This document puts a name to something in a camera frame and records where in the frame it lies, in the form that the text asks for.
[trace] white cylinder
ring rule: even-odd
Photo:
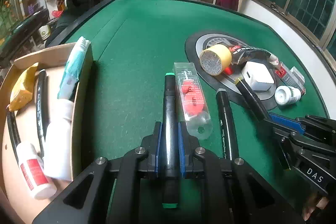
[[[281,85],[276,89],[274,97],[278,105],[290,105],[301,99],[301,92],[292,86]]]
[[[45,137],[44,173],[55,179],[71,181],[71,121],[74,103],[58,99]]]
[[[16,147],[19,168],[25,178],[30,195],[35,199],[51,198],[57,191],[53,181],[45,176],[43,162],[35,147],[28,142],[21,142]]]

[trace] white bottle cap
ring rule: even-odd
[[[74,103],[67,99],[57,99],[53,108],[51,118],[58,117],[62,119],[72,120],[72,112],[74,110]]]
[[[16,147],[17,158],[19,161],[23,161],[29,156],[36,156],[37,152],[34,145],[28,142],[21,142]]]

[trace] masking tape roll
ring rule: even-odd
[[[201,67],[210,75],[219,75],[229,67],[232,61],[231,52],[222,44],[216,44],[203,50],[199,56]]]

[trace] plastic bag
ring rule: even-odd
[[[38,63],[26,69],[16,81],[10,95],[9,111],[13,112],[23,108],[33,98],[35,72]]]

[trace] plastic package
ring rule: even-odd
[[[212,122],[194,63],[174,63],[180,102],[190,135],[209,138]]]
[[[10,95],[9,111],[13,112],[21,109],[33,98],[35,72],[38,63],[26,69],[16,81]]]
[[[21,142],[16,147],[19,168],[26,180],[30,195],[35,199],[51,198],[57,191],[53,181],[43,173],[43,162],[35,147]]]
[[[85,59],[86,51],[90,45],[90,41],[84,37],[80,37],[73,47],[68,61],[65,65],[63,78],[59,85],[57,99],[70,99],[76,83],[79,80],[79,75]]]
[[[276,89],[274,97],[278,105],[290,105],[301,99],[301,92],[292,86],[281,85]]]
[[[55,179],[71,180],[71,121],[74,103],[58,99],[45,137],[44,173]]]

